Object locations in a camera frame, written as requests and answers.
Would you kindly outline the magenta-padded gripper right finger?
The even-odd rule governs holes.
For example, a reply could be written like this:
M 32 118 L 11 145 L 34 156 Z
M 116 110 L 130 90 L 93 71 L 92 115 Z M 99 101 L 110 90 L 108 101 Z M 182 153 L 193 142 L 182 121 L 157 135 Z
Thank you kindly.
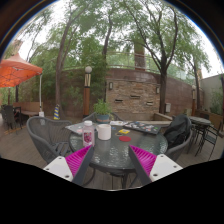
M 129 146 L 129 157 L 143 186 L 182 169 L 165 154 L 158 156 L 137 146 Z

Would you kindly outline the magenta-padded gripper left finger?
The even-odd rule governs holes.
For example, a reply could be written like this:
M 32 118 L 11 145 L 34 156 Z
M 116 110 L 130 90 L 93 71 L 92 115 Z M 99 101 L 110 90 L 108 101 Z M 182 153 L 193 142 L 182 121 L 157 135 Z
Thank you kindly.
M 93 152 L 93 146 L 87 146 L 67 157 L 58 156 L 44 170 L 82 186 Z

